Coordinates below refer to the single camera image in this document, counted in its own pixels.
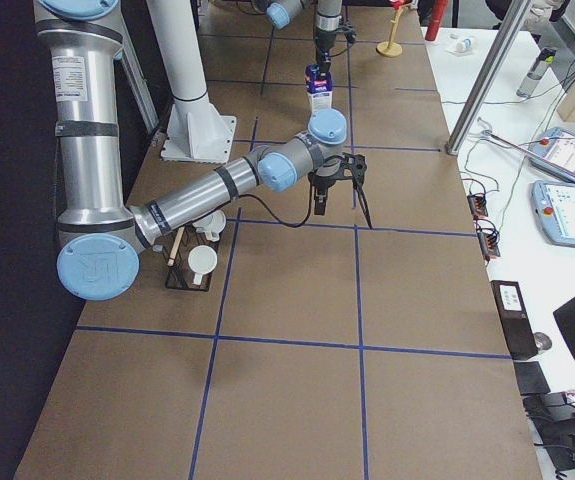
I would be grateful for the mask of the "blue white milk carton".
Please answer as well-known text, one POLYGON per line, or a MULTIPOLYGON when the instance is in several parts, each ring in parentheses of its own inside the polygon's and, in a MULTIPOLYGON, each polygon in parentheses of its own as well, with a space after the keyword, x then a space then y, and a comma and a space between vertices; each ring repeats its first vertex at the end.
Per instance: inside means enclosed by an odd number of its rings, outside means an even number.
POLYGON ((317 64, 307 65, 305 84, 312 114, 332 107, 333 80, 330 73, 322 73, 317 64))

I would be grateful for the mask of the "red cup on stand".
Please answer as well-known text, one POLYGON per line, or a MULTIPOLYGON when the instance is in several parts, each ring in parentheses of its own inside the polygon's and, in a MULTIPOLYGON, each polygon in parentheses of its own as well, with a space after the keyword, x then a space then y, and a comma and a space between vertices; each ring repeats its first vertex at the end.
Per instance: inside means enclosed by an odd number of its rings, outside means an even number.
POLYGON ((411 4, 412 1, 411 0, 390 0, 389 3, 395 10, 398 10, 399 8, 402 8, 406 5, 411 4))

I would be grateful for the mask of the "white cup in rack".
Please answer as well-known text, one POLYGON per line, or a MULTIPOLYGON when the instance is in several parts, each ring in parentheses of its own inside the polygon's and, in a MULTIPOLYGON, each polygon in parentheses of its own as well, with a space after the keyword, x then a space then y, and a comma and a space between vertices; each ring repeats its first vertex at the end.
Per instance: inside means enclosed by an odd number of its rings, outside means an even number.
POLYGON ((213 272, 218 263, 216 251, 208 245, 194 247, 188 255, 188 266, 193 272, 192 283, 202 284, 203 277, 213 272))
POLYGON ((203 234, 210 242, 219 242, 220 234, 223 232, 227 224, 225 213, 217 209, 214 212, 206 215, 192 223, 192 226, 197 233, 203 234))

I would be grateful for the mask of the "wooden mug tree stand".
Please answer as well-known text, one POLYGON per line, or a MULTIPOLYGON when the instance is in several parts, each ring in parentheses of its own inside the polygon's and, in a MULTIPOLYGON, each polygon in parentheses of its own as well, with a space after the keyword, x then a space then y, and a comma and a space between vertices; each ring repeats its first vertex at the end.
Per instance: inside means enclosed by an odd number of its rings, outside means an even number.
POLYGON ((376 52, 386 58, 395 58, 402 54, 403 48, 402 46, 396 41, 397 31, 399 27, 399 23, 403 13, 406 10, 411 8, 411 4, 406 5, 398 10, 394 9, 394 16, 391 20, 391 28, 389 32, 388 39, 386 41, 380 42, 376 46, 376 52))

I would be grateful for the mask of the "white blue tube bottle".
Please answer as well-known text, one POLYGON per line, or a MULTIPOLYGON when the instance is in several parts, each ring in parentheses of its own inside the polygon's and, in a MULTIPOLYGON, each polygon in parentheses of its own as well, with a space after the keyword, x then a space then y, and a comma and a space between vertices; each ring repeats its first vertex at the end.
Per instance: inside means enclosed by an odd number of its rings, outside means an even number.
POLYGON ((459 37, 454 43, 446 48, 446 51, 457 56, 469 55, 474 52, 476 45, 477 39, 475 37, 459 37))

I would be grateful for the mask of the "white pole with base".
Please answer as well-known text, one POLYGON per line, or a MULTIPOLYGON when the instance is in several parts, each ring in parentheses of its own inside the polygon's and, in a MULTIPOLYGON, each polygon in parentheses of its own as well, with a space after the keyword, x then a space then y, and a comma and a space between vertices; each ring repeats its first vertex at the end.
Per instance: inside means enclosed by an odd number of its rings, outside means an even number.
POLYGON ((174 102, 162 158, 227 162, 236 118, 221 115, 209 99, 190 3, 153 0, 147 6, 174 102))

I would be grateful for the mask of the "orange connector block upper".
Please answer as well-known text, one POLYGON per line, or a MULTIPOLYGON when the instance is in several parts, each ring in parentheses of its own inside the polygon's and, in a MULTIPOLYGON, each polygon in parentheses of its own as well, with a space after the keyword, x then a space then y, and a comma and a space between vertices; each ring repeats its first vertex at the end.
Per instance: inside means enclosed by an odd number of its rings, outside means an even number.
POLYGON ((488 217, 487 199, 482 192, 469 194, 467 196, 468 205, 472 217, 476 220, 486 219, 488 217))

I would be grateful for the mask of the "orange connector block lower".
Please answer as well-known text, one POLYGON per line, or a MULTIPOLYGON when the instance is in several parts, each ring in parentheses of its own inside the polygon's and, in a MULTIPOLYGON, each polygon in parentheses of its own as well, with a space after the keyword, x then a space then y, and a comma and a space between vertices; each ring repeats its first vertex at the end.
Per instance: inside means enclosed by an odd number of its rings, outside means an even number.
POLYGON ((485 261, 490 261, 501 256, 499 250, 500 235, 495 227, 477 226, 476 235, 485 261))

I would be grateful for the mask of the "reacher grabber stick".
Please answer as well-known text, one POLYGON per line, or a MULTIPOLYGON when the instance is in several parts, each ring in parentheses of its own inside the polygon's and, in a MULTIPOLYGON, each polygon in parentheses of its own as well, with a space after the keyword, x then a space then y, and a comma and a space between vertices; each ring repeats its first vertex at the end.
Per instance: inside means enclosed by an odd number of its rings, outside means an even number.
POLYGON ((512 142, 510 142, 510 141, 508 141, 508 140, 505 140, 505 139, 503 139, 503 138, 497 136, 496 134, 494 134, 493 131, 492 131, 491 125, 490 125, 488 122, 486 122, 485 120, 483 120, 481 117, 479 117, 479 118, 477 119, 477 121, 478 121, 478 123, 483 127, 482 131, 480 132, 480 134, 481 134, 483 137, 490 138, 490 139, 492 139, 492 140, 495 140, 496 142, 499 142, 499 143, 500 143, 501 145, 503 145, 503 146, 506 146, 506 147, 509 147, 509 148, 511 148, 511 149, 517 150, 518 152, 522 153, 526 158, 528 158, 529 161, 530 161, 530 158, 535 158, 535 159, 539 159, 539 160, 545 162, 545 159, 543 159, 543 158, 541 158, 541 157, 538 157, 536 154, 534 154, 534 153, 532 153, 532 152, 529 151, 529 146, 530 146, 534 141, 530 142, 528 146, 521 146, 521 145, 514 144, 514 143, 512 143, 512 142))

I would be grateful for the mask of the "clear water bottle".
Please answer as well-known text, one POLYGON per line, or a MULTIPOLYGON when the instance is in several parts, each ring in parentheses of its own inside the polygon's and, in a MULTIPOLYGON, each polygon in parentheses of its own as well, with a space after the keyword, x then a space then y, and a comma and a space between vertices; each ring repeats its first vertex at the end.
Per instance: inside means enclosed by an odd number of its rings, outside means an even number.
POLYGON ((557 49, 555 47, 545 47, 540 50, 538 56, 516 90, 516 95, 518 97, 529 98, 533 95, 533 92, 542 80, 544 74, 553 63, 556 53, 557 49))

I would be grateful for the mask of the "person in black shirt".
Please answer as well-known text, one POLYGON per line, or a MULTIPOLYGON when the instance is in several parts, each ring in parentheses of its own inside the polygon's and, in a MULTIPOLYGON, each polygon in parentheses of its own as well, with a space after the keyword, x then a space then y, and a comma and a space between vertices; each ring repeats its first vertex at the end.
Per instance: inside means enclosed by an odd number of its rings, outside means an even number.
MULTIPOLYGON (((570 0, 533 0, 527 13, 523 29, 537 32, 549 22, 556 22, 565 13, 570 0)), ((510 0, 486 0, 486 6, 498 20, 503 20, 511 4, 510 0)))

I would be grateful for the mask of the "small brown box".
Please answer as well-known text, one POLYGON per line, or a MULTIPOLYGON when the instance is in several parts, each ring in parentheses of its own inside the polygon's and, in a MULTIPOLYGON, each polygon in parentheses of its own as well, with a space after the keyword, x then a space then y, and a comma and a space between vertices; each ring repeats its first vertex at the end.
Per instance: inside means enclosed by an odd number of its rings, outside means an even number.
POLYGON ((514 360, 528 360, 538 354, 533 331, 519 284, 515 281, 490 282, 505 342, 514 360))

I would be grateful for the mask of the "upper teach pendant tablet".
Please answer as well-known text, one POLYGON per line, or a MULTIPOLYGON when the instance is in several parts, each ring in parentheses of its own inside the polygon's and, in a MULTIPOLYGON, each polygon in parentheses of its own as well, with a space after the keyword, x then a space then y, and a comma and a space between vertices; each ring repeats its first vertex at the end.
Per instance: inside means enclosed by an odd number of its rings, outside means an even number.
POLYGON ((575 181, 575 133, 551 128, 529 146, 529 151, 545 159, 530 158, 534 167, 564 181, 575 181))

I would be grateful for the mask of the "teach pendant tablet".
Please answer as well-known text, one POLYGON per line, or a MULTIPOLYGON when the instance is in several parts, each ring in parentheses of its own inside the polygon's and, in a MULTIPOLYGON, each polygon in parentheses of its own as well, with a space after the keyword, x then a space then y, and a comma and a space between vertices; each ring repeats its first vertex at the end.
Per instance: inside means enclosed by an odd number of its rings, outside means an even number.
POLYGON ((564 181, 575 181, 575 133, 551 128, 529 146, 529 151, 545 159, 530 158, 534 167, 564 181))
POLYGON ((535 181, 531 184, 531 203, 547 240, 575 247, 575 184, 535 181))

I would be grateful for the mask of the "lower teach pendant tablet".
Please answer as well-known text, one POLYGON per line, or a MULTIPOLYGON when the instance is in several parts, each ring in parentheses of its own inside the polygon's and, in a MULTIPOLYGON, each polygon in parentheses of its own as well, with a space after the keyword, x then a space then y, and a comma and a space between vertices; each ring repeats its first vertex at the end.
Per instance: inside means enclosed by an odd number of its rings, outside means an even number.
POLYGON ((535 181, 531 184, 531 203, 547 240, 575 247, 575 184, 535 181))

